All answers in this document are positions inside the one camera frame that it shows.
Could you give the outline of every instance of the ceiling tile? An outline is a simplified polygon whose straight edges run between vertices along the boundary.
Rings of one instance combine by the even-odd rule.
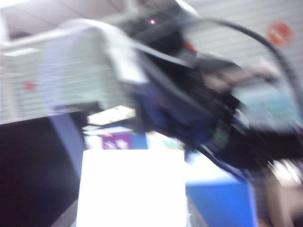
[[[15,8],[54,25],[59,25],[66,20],[81,17],[81,15],[64,7],[55,0],[31,0],[23,4],[18,4]]]
[[[58,0],[58,2],[73,8],[87,18],[100,18],[117,13],[117,10],[105,0]]]
[[[6,10],[6,22],[8,27],[31,34],[47,31],[56,27],[14,8]]]

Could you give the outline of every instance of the black cable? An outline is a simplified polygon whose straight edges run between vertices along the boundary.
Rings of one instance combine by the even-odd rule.
[[[235,29],[239,32],[242,32],[242,33],[250,36],[251,38],[257,40],[259,43],[266,46],[274,54],[276,60],[278,61],[279,65],[281,67],[281,70],[284,72],[285,77],[293,90],[294,99],[298,104],[298,109],[300,112],[300,119],[303,122],[303,92],[300,87],[298,77],[296,76],[295,72],[292,70],[292,68],[288,64],[288,62],[287,62],[286,58],[283,56],[283,54],[277,48],[275,48],[272,45],[272,43],[270,43],[263,36],[253,32],[243,26],[240,26],[240,25],[237,25],[237,24],[225,21],[225,20],[214,19],[214,18],[203,18],[202,22],[211,22],[211,23],[216,23],[219,25],[230,27],[232,29]]]

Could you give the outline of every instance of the ceiling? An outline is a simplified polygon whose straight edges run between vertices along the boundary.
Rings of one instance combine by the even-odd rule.
[[[30,0],[1,9],[11,39],[56,28],[73,18],[102,18],[124,13],[124,0]]]

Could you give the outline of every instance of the red circle sign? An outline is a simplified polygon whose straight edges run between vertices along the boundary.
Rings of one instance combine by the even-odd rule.
[[[280,46],[290,44],[294,37],[291,28],[282,21],[272,23],[267,34],[272,43]]]

